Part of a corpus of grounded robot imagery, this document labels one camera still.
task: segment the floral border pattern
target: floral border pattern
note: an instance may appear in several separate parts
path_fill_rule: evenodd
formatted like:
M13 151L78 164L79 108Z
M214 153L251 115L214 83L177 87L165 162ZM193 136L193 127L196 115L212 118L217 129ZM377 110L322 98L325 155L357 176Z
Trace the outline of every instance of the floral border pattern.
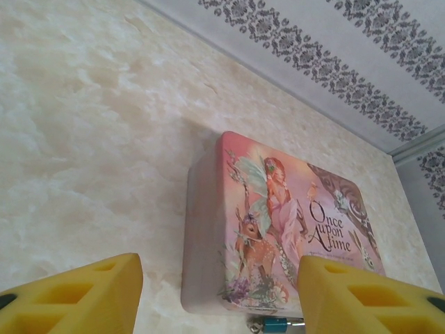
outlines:
M336 95L347 105L367 116L375 124L400 141L411 141L427 130L388 95L361 77L356 70L313 41L274 8L267 8L263 0L199 0L207 10L212 8L217 17L237 27L264 49L310 77Z
M373 38L385 53L412 77L445 104L445 53L436 40L421 29L416 19L403 10L399 1L345 0L332 1L343 16L363 28L366 37Z
M433 196L438 199L439 210L445 210L445 147L441 146L422 157L420 168L428 180L428 186L434 191Z

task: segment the pink tin box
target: pink tin box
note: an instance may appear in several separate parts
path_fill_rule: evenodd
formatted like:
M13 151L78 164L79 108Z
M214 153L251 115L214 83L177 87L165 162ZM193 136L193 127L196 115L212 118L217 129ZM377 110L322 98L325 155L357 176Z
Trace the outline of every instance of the pink tin box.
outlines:
M225 132L188 174L184 309L300 317L303 255L384 274L354 183Z

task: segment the fairy wing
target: fairy wing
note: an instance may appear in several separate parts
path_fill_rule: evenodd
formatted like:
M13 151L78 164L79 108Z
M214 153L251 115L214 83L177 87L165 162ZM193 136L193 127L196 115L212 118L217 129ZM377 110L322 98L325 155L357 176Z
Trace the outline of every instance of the fairy wing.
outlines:
M264 167L257 164L253 159L240 157L235 163L235 166L239 168L248 177L248 184L252 187L255 193L267 198L267 186L266 186L266 171Z
M256 200L252 205L250 205L250 210L259 214L259 217L257 218L259 223L259 232L263 237L265 237L272 223L268 213L266 199L261 197L259 200Z

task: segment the yellow foam pad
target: yellow foam pad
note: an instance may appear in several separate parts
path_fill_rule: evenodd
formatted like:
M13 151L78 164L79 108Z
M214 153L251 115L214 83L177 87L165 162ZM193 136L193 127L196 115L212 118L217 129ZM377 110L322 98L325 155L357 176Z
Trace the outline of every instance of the yellow foam pad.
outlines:
M340 262L303 256L298 293L307 334L445 333L444 295Z
M9 289L0 333L130 334L142 284L139 256L123 254Z

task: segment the marble wall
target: marble wall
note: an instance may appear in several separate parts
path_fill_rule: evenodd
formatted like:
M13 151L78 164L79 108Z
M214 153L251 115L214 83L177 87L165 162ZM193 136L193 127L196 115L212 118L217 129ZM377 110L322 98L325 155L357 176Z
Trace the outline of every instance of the marble wall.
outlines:
M356 182L387 274L439 291L391 157L124 0L0 3L0 290L136 252L135 333L243 333L179 303L187 171L228 129Z

